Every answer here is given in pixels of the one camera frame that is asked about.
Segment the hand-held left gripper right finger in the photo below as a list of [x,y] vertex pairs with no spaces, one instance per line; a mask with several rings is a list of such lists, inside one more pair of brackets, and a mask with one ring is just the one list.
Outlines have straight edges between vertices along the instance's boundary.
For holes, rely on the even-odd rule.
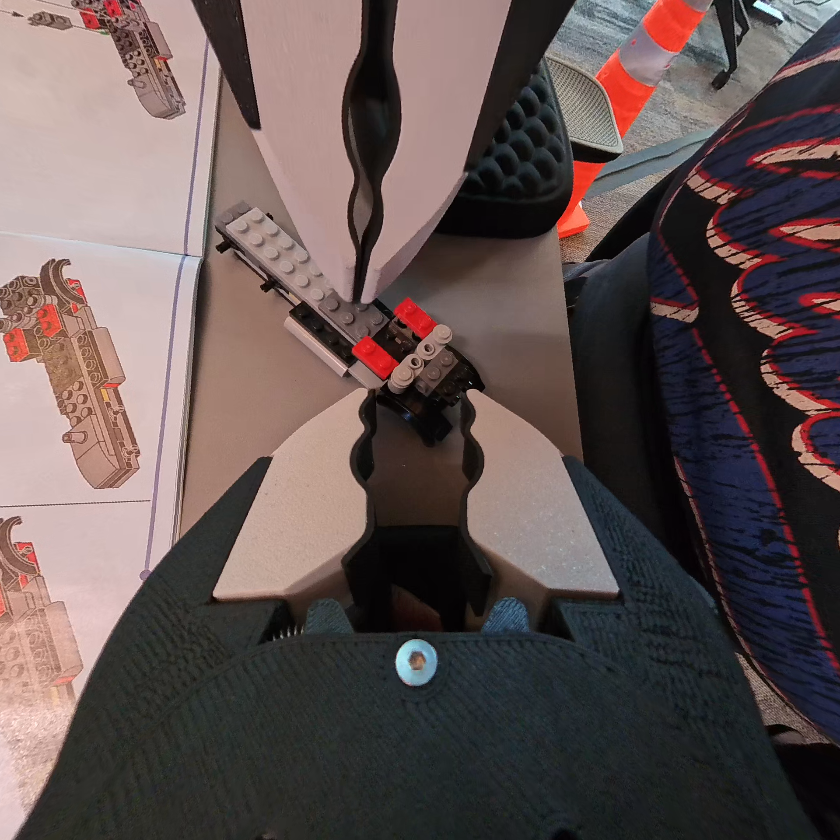
[[561,452],[540,431],[477,390],[461,400],[468,478],[463,524],[489,564],[489,605],[524,605],[539,629],[554,597],[616,599],[619,584]]

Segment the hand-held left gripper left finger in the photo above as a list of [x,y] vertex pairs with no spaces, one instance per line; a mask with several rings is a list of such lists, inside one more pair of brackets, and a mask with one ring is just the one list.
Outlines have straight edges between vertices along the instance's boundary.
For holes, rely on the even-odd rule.
[[213,590],[219,601],[351,599],[342,559],[370,524],[360,445],[371,432],[359,388],[272,454]]

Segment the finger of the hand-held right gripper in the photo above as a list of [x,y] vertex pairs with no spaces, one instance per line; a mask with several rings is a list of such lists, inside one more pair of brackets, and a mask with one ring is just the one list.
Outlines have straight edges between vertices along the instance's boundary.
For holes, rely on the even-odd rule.
[[361,1],[243,1],[260,152],[302,243],[347,301],[356,246],[344,94],[361,48]]
[[393,66],[402,124],[381,184],[383,221],[361,300],[377,298],[411,262],[454,199],[509,1],[400,1]]

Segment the grey black toy brick model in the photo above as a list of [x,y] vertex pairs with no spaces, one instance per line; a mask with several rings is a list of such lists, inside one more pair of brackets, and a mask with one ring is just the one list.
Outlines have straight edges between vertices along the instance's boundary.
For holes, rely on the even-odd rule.
[[378,403],[405,420],[426,446],[447,437],[452,424],[446,412],[464,393],[484,390],[476,367],[454,347],[451,328],[412,299],[393,310],[379,300],[361,303],[376,304],[391,320],[376,335],[352,343],[319,310],[335,291],[332,283],[272,216],[238,203],[216,216],[215,228],[222,237],[217,250],[231,249],[262,278],[263,291],[290,303],[287,331],[337,375],[376,391]]

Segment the brick instruction booklet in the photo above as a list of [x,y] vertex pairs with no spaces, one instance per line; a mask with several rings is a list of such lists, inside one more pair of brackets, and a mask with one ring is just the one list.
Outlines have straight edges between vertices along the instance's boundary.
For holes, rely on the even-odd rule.
[[2,2],[2,838],[181,518],[219,66],[189,2]]

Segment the black cushion pad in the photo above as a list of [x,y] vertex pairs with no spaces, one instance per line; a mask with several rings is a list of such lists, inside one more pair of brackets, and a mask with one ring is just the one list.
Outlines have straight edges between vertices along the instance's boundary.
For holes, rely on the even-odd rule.
[[564,214],[573,179],[571,142],[547,61],[541,59],[435,231],[537,237]]

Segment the grey mesh office chair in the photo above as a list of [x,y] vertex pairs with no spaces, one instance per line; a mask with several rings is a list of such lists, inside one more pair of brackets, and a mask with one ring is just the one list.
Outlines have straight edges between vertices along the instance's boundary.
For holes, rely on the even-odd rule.
[[604,164],[588,189],[587,198],[680,165],[714,133],[714,129],[696,131],[638,152],[626,153],[603,86],[552,51],[546,52],[544,59],[574,159],[577,162]]

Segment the person's black pants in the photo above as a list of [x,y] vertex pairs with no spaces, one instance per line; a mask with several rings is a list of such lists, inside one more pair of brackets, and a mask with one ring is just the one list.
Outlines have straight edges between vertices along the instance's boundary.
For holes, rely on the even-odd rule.
[[669,442],[649,311],[647,248],[645,234],[612,259],[563,268],[583,459],[714,594]]

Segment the orange plastic piece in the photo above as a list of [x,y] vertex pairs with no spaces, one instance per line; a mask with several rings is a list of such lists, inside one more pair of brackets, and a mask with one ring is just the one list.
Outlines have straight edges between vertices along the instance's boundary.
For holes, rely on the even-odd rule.
[[[595,75],[597,89],[605,94],[610,106],[619,140],[644,109],[710,5],[710,1],[655,2]],[[582,201],[607,161],[606,152],[589,150],[580,143],[574,147],[573,157],[573,192],[570,205],[557,224],[559,238],[589,227]]]

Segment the person's printed black shirt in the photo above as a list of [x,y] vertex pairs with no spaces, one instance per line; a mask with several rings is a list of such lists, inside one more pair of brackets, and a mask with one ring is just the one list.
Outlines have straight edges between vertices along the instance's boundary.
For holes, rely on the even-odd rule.
[[838,742],[834,15],[675,176],[647,244],[670,445],[755,667]]

